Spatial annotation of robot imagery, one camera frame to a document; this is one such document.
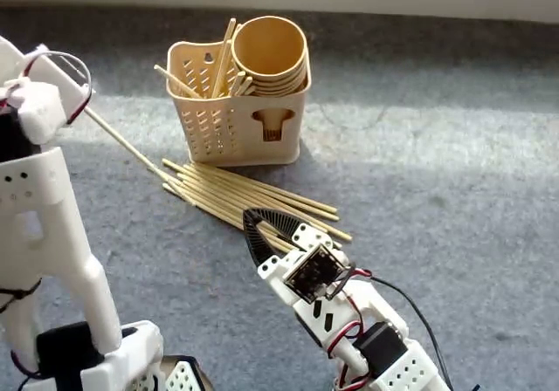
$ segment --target floor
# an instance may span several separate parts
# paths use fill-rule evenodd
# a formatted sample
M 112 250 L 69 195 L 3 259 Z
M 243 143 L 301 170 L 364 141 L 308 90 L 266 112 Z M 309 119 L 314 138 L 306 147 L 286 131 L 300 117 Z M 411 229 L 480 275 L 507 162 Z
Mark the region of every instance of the floor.
M 82 57 L 95 108 L 152 159 L 185 161 L 153 64 L 260 13 L 0 10 L 0 32 Z M 416 299 L 457 391 L 555 388 L 559 26 L 282 14 L 311 47 L 301 156 L 240 171 L 340 208 L 346 252 Z M 240 232 L 161 191 L 86 116 L 58 141 L 123 323 L 154 321 L 217 389 L 329 390 L 332 363 L 257 278 Z M 379 289 L 431 351 L 410 307 Z M 80 319 L 56 281 L 41 297 L 46 326 Z M 0 388 L 20 380 L 0 345 Z

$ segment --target paper cup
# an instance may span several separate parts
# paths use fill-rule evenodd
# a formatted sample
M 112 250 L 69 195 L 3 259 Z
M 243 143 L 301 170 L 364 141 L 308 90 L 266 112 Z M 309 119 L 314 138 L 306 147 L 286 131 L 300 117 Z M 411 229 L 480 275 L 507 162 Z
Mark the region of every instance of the paper cup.
M 283 17 L 257 17 L 232 40 L 232 56 L 254 83 L 283 84 L 304 68 L 307 40 L 300 27 Z

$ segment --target plastic basket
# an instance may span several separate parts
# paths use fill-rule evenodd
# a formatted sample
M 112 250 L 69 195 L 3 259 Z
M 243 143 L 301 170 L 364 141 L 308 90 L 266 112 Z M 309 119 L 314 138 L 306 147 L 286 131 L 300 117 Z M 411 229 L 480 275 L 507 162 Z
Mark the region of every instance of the plastic basket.
M 167 71 L 203 96 L 209 95 L 214 78 L 213 63 L 222 42 L 193 44 L 179 42 L 169 48 Z M 222 97 L 192 99 L 178 85 L 167 81 L 167 92 L 175 102 L 179 120 L 188 143 L 190 160 L 214 166 L 251 166 L 287 164 L 299 156 L 300 126 L 305 97 L 311 86 L 308 54 L 304 88 L 284 97 L 226 95 L 237 73 L 231 60 L 220 87 Z M 281 126 L 279 141 L 265 141 L 263 124 L 255 113 L 268 109 L 291 111 Z

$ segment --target white 3d-printed part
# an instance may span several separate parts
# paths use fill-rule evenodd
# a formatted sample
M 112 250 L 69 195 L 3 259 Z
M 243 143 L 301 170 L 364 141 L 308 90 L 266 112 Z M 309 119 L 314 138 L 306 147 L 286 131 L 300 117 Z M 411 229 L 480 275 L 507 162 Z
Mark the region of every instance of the white 3d-printed part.
M 132 381 L 126 391 L 157 391 L 155 389 L 154 375 L 144 374 L 141 378 Z
M 167 391 L 202 391 L 188 362 L 178 362 L 165 383 Z
M 415 340 L 406 340 L 408 351 L 376 379 L 374 391 L 421 391 L 437 376 L 429 355 Z

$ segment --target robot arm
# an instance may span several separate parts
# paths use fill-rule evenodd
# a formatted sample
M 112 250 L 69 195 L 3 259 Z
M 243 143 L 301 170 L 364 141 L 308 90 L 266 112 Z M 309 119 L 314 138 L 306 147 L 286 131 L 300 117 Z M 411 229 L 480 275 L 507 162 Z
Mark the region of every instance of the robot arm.
M 78 86 L 45 53 L 24 55 L 0 37 L 0 71 L 10 78 L 0 88 L 0 322 L 14 363 L 32 380 L 20 390 L 210 390 L 191 358 L 167 358 L 163 373 L 153 323 L 121 328 L 62 151 L 45 147 L 85 107 L 91 84 Z M 45 275 L 81 301 L 86 323 L 41 331 L 33 292 Z
M 405 321 L 370 282 L 356 279 L 369 274 L 349 265 L 327 234 L 275 210 L 248 209 L 243 217 L 260 277 L 294 309 L 316 344 L 340 362 L 336 390 L 449 391 L 426 351 L 408 337 Z M 259 234 L 261 221 L 296 247 L 278 255 Z M 368 318 L 374 320 L 370 327 Z

